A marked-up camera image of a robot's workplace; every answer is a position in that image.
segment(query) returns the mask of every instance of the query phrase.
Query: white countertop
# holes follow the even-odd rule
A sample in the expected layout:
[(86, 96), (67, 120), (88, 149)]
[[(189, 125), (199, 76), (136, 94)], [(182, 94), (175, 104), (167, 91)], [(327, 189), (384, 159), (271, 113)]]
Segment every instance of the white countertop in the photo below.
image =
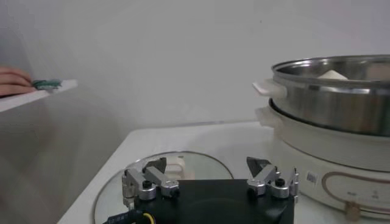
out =
[[(272, 130), (258, 122), (144, 129), (131, 132), (67, 210), (59, 223), (93, 223), (94, 202), (104, 184), (130, 163), (161, 152), (194, 151), (223, 162), (235, 178), (248, 178), (246, 157), (268, 159)], [(296, 223), (346, 223), (344, 214), (300, 195)], [(388, 223), (361, 219), (359, 223)]]

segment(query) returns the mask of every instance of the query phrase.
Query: black cable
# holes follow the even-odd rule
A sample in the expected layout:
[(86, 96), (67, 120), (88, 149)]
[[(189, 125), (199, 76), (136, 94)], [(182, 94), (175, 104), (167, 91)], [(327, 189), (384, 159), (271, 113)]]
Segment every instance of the black cable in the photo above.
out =
[(128, 212), (111, 216), (103, 224), (129, 224), (143, 218), (143, 213), (139, 210), (130, 210)]

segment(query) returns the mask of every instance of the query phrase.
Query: yellow wire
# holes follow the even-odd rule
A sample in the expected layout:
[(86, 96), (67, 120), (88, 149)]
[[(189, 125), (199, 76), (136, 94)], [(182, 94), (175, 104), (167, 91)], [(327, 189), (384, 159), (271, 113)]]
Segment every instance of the yellow wire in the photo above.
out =
[(149, 219), (149, 221), (151, 221), (151, 224), (156, 224), (156, 223), (154, 222), (154, 218), (153, 218), (152, 215), (150, 215), (149, 213), (144, 213), (143, 215), (144, 215), (145, 217), (147, 217), (147, 218)]

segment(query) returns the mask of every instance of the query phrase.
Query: pot rim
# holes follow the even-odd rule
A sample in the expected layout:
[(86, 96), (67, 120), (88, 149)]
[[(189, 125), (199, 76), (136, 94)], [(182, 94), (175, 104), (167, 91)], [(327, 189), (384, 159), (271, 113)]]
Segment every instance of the pot rim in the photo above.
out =
[(386, 61), (390, 64), (390, 54), (383, 55), (345, 55), (332, 57), (314, 57), (303, 58), (299, 60), (285, 61), (272, 66), (272, 72), (275, 76), (281, 79), (290, 80), (293, 82), (318, 85), (318, 86), (340, 86), (344, 88), (390, 88), (390, 80), (336, 80), (336, 79), (317, 79), (311, 77), (301, 77), (284, 72), (280, 72), (281, 68), (286, 68), (292, 65), (310, 64), (314, 61)]

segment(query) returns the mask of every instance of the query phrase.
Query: finger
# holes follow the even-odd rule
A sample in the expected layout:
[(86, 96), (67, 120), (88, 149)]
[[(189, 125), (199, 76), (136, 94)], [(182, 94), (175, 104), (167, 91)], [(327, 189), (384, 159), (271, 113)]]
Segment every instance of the finger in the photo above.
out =
[(34, 87), (18, 86), (18, 85), (0, 85), (0, 96), (31, 93), (36, 91)]
[(14, 74), (0, 74), (0, 85), (8, 84), (8, 85), (21, 85), (21, 86), (29, 86), (31, 87), (31, 83), (26, 79), (14, 75)]
[(31, 77), (30, 75), (25, 72), (25, 71), (22, 71), (20, 69), (17, 69), (17, 68), (10, 68), (10, 67), (3, 67), (3, 66), (0, 66), (0, 73), (11, 73), (11, 74), (15, 74), (15, 75), (18, 75), (24, 79), (26, 79), (28, 82), (31, 82)]

